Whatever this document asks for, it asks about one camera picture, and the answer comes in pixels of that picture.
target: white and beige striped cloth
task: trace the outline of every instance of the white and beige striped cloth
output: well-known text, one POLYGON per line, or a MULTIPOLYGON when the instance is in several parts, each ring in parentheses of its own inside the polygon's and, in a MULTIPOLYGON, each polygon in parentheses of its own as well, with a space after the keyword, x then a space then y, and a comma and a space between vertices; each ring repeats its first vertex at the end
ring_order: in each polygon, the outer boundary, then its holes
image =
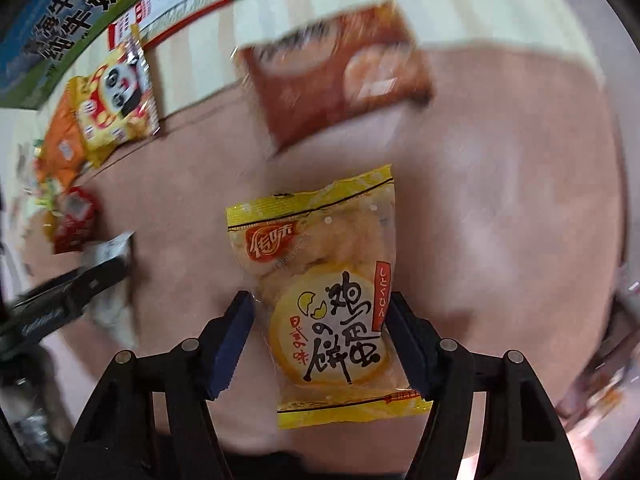
MULTIPOLYGON (((231 55, 236 46, 272 40, 309 20, 379 0, 238 0, 179 31, 148 53, 162 118, 236 81, 231 55)), ((602 78, 598 61, 578 19, 564 0, 396 0, 423 46, 497 42, 541 50, 589 66, 602 78)), ((41 138, 64 90, 64 81, 90 74, 107 54, 106 34, 76 60, 41 110, 0 110, 12 135, 7 164, 7 202, 20 192, 14 168, 18 146, 41 138)), ((18 221, 33 213, 24 208, 18 221)))

